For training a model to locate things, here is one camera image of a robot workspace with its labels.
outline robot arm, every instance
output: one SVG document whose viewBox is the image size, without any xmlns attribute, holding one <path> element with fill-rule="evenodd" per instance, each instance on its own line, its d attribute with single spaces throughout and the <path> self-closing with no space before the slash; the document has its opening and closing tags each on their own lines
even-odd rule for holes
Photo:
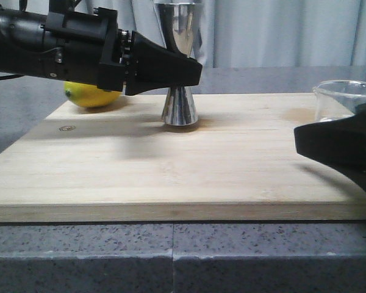
<svg viewBox="0 0 366 293">
<path fill-rule="evenodd" d="M 74 11 L 79 1 L 50 0 L 49 13 L 0 5 L 0 72 L 81 82 L 136 95 L 197 85 L 202 65 L 167 51 L 140 33 L 117 27 L 117 11 Z"/>
</svg>

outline stainless steel jigger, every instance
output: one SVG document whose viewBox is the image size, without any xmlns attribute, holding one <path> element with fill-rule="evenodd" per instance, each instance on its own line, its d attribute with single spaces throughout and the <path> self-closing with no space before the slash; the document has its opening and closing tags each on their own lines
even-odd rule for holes
<svg viewBox="0 0 366 293">
<path fill-rule="evenodd" d="M 190 57 L 194 36 L 199 28 L 202 5 L 194 3 L 155 4 L 167 50 Z M 162 114 L 164 123 L 186 126 L 198 121 L 189 87 L 171 87 Z"/>
</svg>

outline black object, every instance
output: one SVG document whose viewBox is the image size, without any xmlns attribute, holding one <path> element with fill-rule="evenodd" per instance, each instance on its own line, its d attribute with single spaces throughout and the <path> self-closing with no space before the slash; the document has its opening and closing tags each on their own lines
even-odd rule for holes
<svg viewBox="0 0 366 293">
<path fill-rule="evenodd" d="M 294 129 L 297 153 L 325 164 L 366 191 L 366 104 L 356 114 Z"/>
<path fill-rule="evenodd" d="M 20 1 L 26 9 L 27 1 Z M 40 15 L 0 5 L 0 72 L 94 84 L 135 95 L 197 85 L 202 65 L 117 27 L 117 11 L 75 12 L 73 0 L 50 0 Z"/>
</svg>

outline yellow lemon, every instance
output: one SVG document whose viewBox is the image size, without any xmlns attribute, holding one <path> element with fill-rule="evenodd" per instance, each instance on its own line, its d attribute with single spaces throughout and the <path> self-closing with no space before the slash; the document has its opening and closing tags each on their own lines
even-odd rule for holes
<svg viewBox="0 0 366 293">
<path fill-rule="evenodd" d="M 63 88 L 68 100 L 75 105 L 85 108 L 106 106 L 121 95 L 121 92 L 101 90 L 95 85 L 79 84 L 70 81 L 65 81 Z"/>
</svg>

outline clear glass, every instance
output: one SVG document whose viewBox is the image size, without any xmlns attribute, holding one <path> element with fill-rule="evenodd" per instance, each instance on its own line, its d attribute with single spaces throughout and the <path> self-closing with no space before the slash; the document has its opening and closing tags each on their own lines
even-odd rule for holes
<svg viewBox="0 0 366 293">
<path fill-rule="evenodd" d="M 313 88 L 317 97 L 315 121 L 325 122 L 353 116 L 366 103 L 366 82 L 323 81 Z"/>
</svg>

